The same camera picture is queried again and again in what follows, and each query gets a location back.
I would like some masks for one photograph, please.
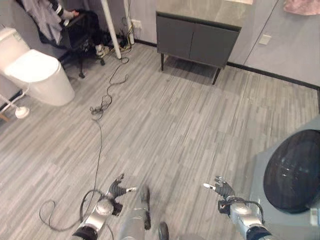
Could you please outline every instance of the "pink towel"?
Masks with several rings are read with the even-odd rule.
[[[293,14],[320,14],[320,0],[286,0],[284,10]]]

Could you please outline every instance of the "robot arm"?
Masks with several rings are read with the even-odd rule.
[[[223,200],[218,202],[219,212],[229,215],[245,240],[277,240],[264,226],[262,209],[260,209],[262,217],[260,219],[246,205],[246,203],[254,202],[235,197],[235,191],[222,177],[217,176],[215,181],[215,186],[208,183],[204,183],[203,186],[214,190],[223,197]]]
[[[106,219],[111,215],[118,216],[120,214],[123,206],[116,202],[116,198],[136,190],[135,187],[123,188],[118,186],[123,178],[124,174],[121,174],[111,184],[107,193],[100,197],[91,214],[79,225],[73,236],[84,240],[97,240]]]

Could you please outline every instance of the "cord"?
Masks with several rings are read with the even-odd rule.
[[[111,75],[110,79],[109,79],[109,86],[106,88],[106,94],[102,96],[101,98],[101,103],[99,106],[96,106],[95,108],[93,108],[92,106],[90,107],[90,112],[92,115],[99,115],[98,118],[93,119],[93,120],[99,120],[102,118],[104,111],[107,110],[109,108],[109,106],[112,104],[113,98],[109,93],[109,90],[112,86],[116,86],[116,85],[121,85],[123,83],[125,83],[128,78],[129,75],[126,74],[124,77],[123,81],[120,82],[112,82],[113,77],[115,76],[116,72],[118,71],[118,69],[122,66],[125,65],[129,62],[129,58],[128,57],[123,57],[121,58],[121,64],[115,69],[115,71],[113,72],[113,74]]]
[[[81,204],[80,204],[80,209],[79,209],[79,219],[76,220],[74,223],[72,223],[71,225],[69,225],[68,227],[65,227],[65,228],[58,228],[56,226],[53,226],[52,223],[51,223],[51,220],[52,220],[52,216],[54,214],[54,211],[55,211],[55,208],[56,208],[56,202],[52,199],[49,199],[47,201],[45,201],[40,209],[39,209],[39,218],[40,220],[46,225],[48,226],[51,230],[53,231],[56,231],[56,232],[64,232],[64,231],[67,231],[67,230],[70,230],[72,229],[76,224],[78,224],[79,222],[82,222],[84,220],[84,217],[88,214],[88,210],[90,208],[90,205],[91,205],[91,202],[92,202],[92,199],[94,197],[94,194],[95,193],[99,193],[100,194],[100,197],[102,197],[104,195],[104,193],[98,189],[96,189],[96,186],[97,186],[97,176],[98,176],[98,171],[99,171],[99,164],[100,164],[100,158],[101,158],[101,152],[102,152],[102,128],[101,128],[101,125],[99,124],[98,120],[102,118],[103,114],[104,114],[104,111],[111,105],[113,99],[112,99],[112,96],[109,94],[109,89],[112,87],[112,86],[115,86],[115,85],[120,85],[120,84],[123,84],[125,83],[128,78],[129,78],[129,75],[126,74],[125,75],[125,78],[124,78],[124,81],[121,81],[121,82],[115,82],[115,83],[112,83],[112,78],[115,76],[116,72],[118,71],[118,69],[122,66],[122,65],[125,65],[129,62],[129,58],[128,57],[123,57],[121,58],[121,64],[115,69],[115,71],[113,72],[112,76],[110,77],[109,79],[109,86],[107,87],[106,89],[106,94],[102,96],[101,98],[101,104],[100,106],[97,106],[96,108],[92,108],[90,107],[90,111],[91,111],[91,114],[92,115],[97,115],[97,114],[100,114],[100,117],[97,118],[97,119],[92,119],[93,121],[96,122],[96,124],[98,125],[99,127],[99,130],[100,130],[100,149],[99,149],[99,154],[98,154],[98,160],[97,160],[97,164],[96,164],[96,171],[95,171],[95,177],[94,177],[94,185],[93,185],[93,189],[89,190],[83,197],[82,201],[81,201]],[[109,97],[109,102],[105,102],[104,98],[105,97]],[[91,198],[90,198],[90,201],[89,201],[89,204],[86,208],[86,211],[84,213],[84,204],[85,204],[85,201],[86,201],[86,198],[88,196],[88,194],[90,193],[93,193],[91,195]],[[52,210],[51,212],[49,213],[49,219],[48,219],[48,222],[46,222],[46,220],[42,217],[42,209],[43,207],[48,204],[48,203],[52,203],[53,204],[53,207],[52,207]],[[110,226],[108,224],[105,224],[109,231],[110,231],[110,234],[111,234],[111,237],[112,237],[112,240],[114,240],[114,234],[113,234],[113,231],[111,230]]]
[[[123,16],[123,17],[121,18],[121,23],[122,23],[125,27],[128,27],[128,24],[126,23],[127,19],[130,19],[130,21],[131,21],[130,7],[131,7],[131,0],[128,0],[128,17],[126,18],[125,16]],[[131,44],[131,42],[130,42],[129,35],[130,35],[130,34],[133,34],[133,33],[134,33],[134,30],[135,30],[135,29],[134,29],[134,25],[133,25],[133,23],[132,23],[132,21],[131,21],[131,26],[130,26],[130,28],[128,29],[128,31],[126,32],[126,34],[123,34],[123,36],[125,35],[125,37],[126,37],[126,41],[127,41],[128,45],[127,45],[127,48],[123,48],[122,52],[126,52],[126,51],[128,51],[128,53],[131,52],[131,50],[132,50],[132,44]]]
[[[243,204],[254,204],[256,205],[261,213],[261,223],[265,224],[265,218],[264,218],[264,209],[262,208],[262,206],[260,205],[260,203],[256,202],[256,201],[250,201],[250,200],[244,200],[240,197],[234,197],[231,198],[227,203],[224,203],[224,206],[230,206],[232,204],[238,204],[238,203],[243,203]]]
[[[98,161],[97,161],[97,164],[96,164],[96,171],[95,171],[93,189],[92,189],[92,190],[89,190],[89,191],[84,195],[84,197],[83,197],[83,199],[82,199],[82,201],[81,201],[80,210],[79,210],[79,219],[76,220],[74,223],[72,223],[70,226],[65,227],[65,228],[58,228],[58,227],[56,227],[56,226],[53,226],[52,223],[51,223],[51,219],[52,219],[52,216],[53,216],[54,211],[55,211],[55,208],[56,208],[56,202],[55,202],[54,200],[49,199],[49,200],[45,201],[45,202],[41,205],[41,207],[40,207],[40,209],[39,209],[39,217],[40,217],[41,221],[42,221],[45,225],[47,225],[47,226],[48,226],[51,230],[53,230],[53,231],[56,231],[56,232],[64,232],[64,231],[67,231],[67,230],[72,229],[72,228],[73,228],[76,224],[78,224],[79,222],[82,222],[82,221],[84,220],[85,215],[88,214],[88,210],[89,210],[89,208],[90,208],[90,204],[91,204],[91,202],[92,202],[92,199],[93,199],[95,193],[99,193],[99,194],[100,194],[100,197],[102,197],[102,196],[104,195],[104,193],[103,193],[102,191],[96,189],[97,175],[98,175],[99,163],[100,163],[101,152],[102,152],[102,129],[101,129],[101,126],[100,126],[99,122],[98,122],[97,120],[95,120],[95,119],[93,119],[93,120],[96,122],[96,124],[98,124],[99,129],[100,129],[100,150],[99,150],[99,155],[98,155]],[[91,195],[91,198],[90,198],[88,207],[86,208],[86,211],[85,211],[85,214],[84,214],[84,204],[85,204],[86,198],[87,198],[88,194],[90,194],[90,193],[92,193],[92,192],[93,192],[93,194]],[[42,217],[42,215],[41,215],[41,212],[42,212],[42,209],[43,209],[44,205],[46,205],[46,204],[48,204],[48,203],[52,203],[52,204],[53,204],[53,208],[52,208],[52,210],[51,210],[51,212],[50,212],[50,214],[49,214],[49,220],[48,220],[48,222],[46,222],[46,221],[43,219],[43,217]]]

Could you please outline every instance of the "white toilet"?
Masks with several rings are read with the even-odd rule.
[[[13,28],[0,31],[0,73],[27,94],[43,103],[62,106],[74,99],[73,90],[60,62],[30,49]]]

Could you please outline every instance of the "baseboard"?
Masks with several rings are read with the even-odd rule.
[[[293,78],[290,78],[290,77],[287,77],[287,76],[278,75],[278,74],[275,74],[275,73],[272,73],[272,72],[263,71],[263,70],[256,69],[256,68],[253,68],[253,67],[244,66],[244,65],[233,63],[233,62],[229,62],[229,61],[227,62],[227,65],[231,66],[231,67],[238,68],[238,69],[243,69],[243,70],[246,70],[246,71],[249,71],[249,72],[253,72],[253,73],[265,75],[265,76],[268,76],[268,77],[272,77],[272,78],[275,78],[275,79],[280,79],[280,80],[283,80],[283,81],[286,81],[286,82],[289,82],[289,83],[298,84],[298,85],[301,85],[301,86],[304,86],[304,87],[307,87],[307,88],[311,88],[311,89],[315,89],[315,90],[319,90],[320,89],[320,86],[316,86],[316,85],[313,85],[311,83],[307,83],[307,82],[304,82],[304,81],[296,80],[296,79],[293,79]]]
[[[152,46],[152,47],[155,47],[155,48],[157,47],[156,43],[143,41],[143,40],[140,40],[140,39],[134,39],[134,41],[136,43],[139,43],[139,44],[144,44],[144,45]],[[300,86],[304,86],[304,87],[307,87],[307,88],[310,88],[310,89],[317,90],[318,108],[319,108],[319,114],[320,114],[320,86],[313,85],[311,83],[307,83],[307,82],[304,82],[304,81],[296,80],[296,79],[293,79],[293,78],[290,78],[290,77],[287,77],[287,76],[278,75],[278,74],[275,74],[275,73],[272,73],[272,72],[263,71],[263,70],[256,69],[256,68],[253,68],[253,67],[244,66],[244,65],[241,65],[241,64],[229,62],[229,61],[227,62],[227,65],[231,66],[231,67],[238,68],[238,69],[243,69],[243,70],[246,70],[246,71],[249,71],[249,72],[253,72],[253,73],[265,75],[265,76],[268,76],[268,77],[272,77],[272,78],[275,78],[275,79],[280,79],[280,80],[283,80],[283,81],[286,81],[286,82],[289,82],[289,83],[293,83],[293,84],[297,84],[297,85],[300,85]]]
[[[152,42],[149,42],[149,41],[143,41],[143,40],[140,40],[140,39],[134,39],[134,42],[138,43],[138,44],[148,45],[148,46],[155,47],[155,48],[157,47],[156,43],[152,43]]]

